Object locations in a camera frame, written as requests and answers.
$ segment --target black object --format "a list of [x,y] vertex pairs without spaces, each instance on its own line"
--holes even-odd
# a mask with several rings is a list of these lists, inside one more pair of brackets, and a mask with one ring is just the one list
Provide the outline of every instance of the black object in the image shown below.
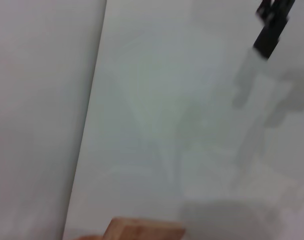
[[276,48],[280,35],[288,23],[288,14],[295,0],[263,0],[256,14],[264,23],[253,47],[265,59],[269,59]]

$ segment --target light wood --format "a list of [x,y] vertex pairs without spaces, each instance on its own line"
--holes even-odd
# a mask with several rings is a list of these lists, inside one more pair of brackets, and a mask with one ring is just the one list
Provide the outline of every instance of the light wood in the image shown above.
[[82,236],[80,238],[77,238],[75,240],[102,240],[103,236],[99,235],[91,235],[91,236]]
[[185,228],[177,222],[140,218],[113,218],[103,240],[180,240]]

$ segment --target white panel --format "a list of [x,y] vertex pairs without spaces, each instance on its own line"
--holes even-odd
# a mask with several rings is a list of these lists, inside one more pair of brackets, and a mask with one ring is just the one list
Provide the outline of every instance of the white panel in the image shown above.
[[0,0],[0,240],[60,240],[104,0]]
[[268,62],[255,0],[108,0],[64,239],[114,216],[304,239],[304,1]]

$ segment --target white surface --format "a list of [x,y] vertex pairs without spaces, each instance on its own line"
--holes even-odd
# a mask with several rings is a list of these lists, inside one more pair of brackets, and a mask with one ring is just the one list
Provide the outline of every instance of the white surface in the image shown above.
[[104,0],[0,0],[0,240],[60,240]]
[[113,216],[304,239],[304,0],[270,60],[255,0],[108,0],[64,239]]

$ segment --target wooden piece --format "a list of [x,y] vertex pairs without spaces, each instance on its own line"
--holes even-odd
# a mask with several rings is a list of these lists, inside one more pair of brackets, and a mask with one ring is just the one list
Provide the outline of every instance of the wooden piece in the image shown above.
[[103,240],[180,240],[185,228],[177,222],[138,218],[113,218]]
[[102,240],[102,236],[99,235],[91,235],[91,236],[82,236],[80,238],[77,238],[75,240]]

